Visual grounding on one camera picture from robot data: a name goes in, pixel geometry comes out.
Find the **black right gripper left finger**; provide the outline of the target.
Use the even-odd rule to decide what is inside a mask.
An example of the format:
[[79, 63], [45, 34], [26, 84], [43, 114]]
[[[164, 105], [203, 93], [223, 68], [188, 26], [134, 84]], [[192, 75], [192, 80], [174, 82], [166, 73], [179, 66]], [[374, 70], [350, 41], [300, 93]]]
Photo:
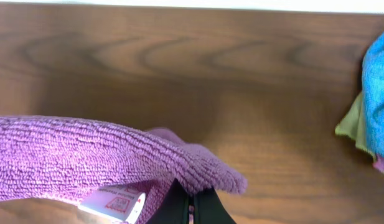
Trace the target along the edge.
[[171, 184], [161, 206], [147, 224], [188, 224], [189, 195], [177, 179]]

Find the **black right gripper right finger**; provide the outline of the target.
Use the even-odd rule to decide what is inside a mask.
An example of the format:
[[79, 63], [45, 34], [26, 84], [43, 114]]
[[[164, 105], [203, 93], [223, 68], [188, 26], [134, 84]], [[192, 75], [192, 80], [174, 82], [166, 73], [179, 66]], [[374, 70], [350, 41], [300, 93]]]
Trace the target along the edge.
[[194, 195], [195, 224], [236, 224], [222, 205], [214, 188]]

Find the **purple microfiber cloth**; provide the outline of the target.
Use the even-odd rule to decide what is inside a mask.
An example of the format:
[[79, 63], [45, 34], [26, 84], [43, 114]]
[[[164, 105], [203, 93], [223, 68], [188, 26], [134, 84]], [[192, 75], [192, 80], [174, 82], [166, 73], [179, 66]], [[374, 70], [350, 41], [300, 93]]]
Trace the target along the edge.
[[189, 195], [242, 194], [246, 179], [164, 128], [144, 132], [75, 118], [0, 117], [0, 201], [48, 198], [114, 222], [147, 223], [174, 179]]

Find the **yellow-green cloth in pile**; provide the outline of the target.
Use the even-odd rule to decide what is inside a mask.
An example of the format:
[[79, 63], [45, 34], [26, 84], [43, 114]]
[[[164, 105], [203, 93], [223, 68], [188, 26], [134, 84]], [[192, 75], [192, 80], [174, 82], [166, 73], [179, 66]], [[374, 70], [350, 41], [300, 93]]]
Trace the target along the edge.
[[374, 162], [377, 154], [372, 152], [366, 143], [362, 92], [357, 95], [347, 114], [335, 127], [334, 132], [337, 136], [347, 136], [353, 140], [355, 147], [371, 155]]

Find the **blue cloth in pile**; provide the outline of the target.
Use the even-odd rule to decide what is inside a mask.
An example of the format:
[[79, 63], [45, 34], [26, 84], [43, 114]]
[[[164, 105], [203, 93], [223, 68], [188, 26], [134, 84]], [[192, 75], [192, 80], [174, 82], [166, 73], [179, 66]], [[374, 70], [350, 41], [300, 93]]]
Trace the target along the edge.
[[384, 158], [384, 33], [363, 58], [362, 92], [367, 144]]

